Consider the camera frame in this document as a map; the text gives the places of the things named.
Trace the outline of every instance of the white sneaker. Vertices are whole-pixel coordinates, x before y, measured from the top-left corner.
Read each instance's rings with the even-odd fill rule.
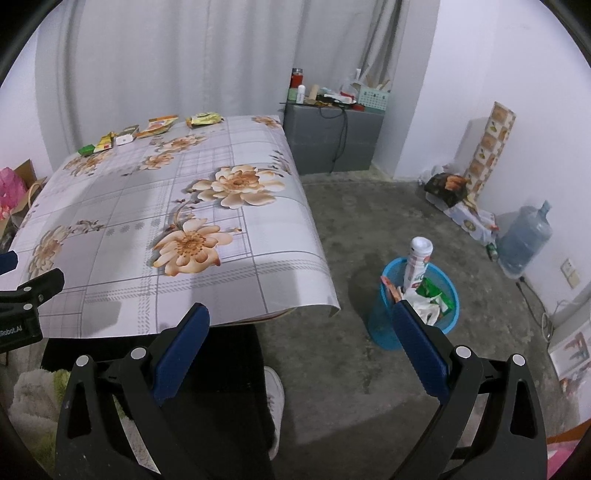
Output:
[[[273,460],[279,450],[279,433],[281,431],[281,418],[285,406],[285,391],[277,372],[271,367],[265,367],[265,387],[267,388],[267,405],[275,424],[275,436],[269,450],[269,458]]]

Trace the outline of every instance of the blue plastic water bottle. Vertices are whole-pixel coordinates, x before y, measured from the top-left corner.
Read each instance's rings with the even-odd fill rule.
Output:
[[[550,204],[545,201],[541,209],[524,206],[507,233],[496,243],[499,265],[509,278],[519,278],[532,259],[552,236],[552,227],[546,219]]]

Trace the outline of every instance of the gray cabinet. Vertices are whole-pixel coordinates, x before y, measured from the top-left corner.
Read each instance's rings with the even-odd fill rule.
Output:
[[[343,131],[347,116],[348,127]],[[382,111],[296,105],[285,107],[283,130],[300,175],[329,172],[335,155],[342,152],[333,171],[367,170],[374,156]]]

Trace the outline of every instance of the trash can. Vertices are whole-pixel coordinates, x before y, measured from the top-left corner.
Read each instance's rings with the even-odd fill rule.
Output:
[[[400,286],[404,282],[404,269],[406,268],[406,258],[397,258],[392,260],[384,268],[382,275],[388,277],[390,281]],[[457,318],[460,315],[460,300],[457,296],[456,288],[441,269],[437,268],[432,263],[427,266],[426,276],[439,287],[445,295],[453,299],[455,307],[452,311],[447,312],[442,318],[436,321],[435,325],[443,333],[449,333],[456,326]],[[385,350],[398,350],[402,348],[394,327],[392,325],[394,319],[392,318],[392,300],[388,299],[386,287],[382,283],[379,286],[379,293],[374,302],[374,308],[369,314],[366,328],[371,339]]]

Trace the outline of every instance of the concrete floor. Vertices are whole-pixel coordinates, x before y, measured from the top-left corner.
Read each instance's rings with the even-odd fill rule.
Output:
[[[522,353],[535,379],[548,435],[576,424],[539,328],[515,284],[480,246],[428,204],[414,184],[379,174],[303,178],[342,311],[301,309],[258,326],[265,363],[285,387],[278,480],[385,479],[406,457],[437,409],[403,352],[374,345],[362,318],[384,265],[405,256],[412,237],[434,244],[433,262],[454,282],[461,314],[449,334],[479,356]],[[482,413],[478,402],[463,442]]]

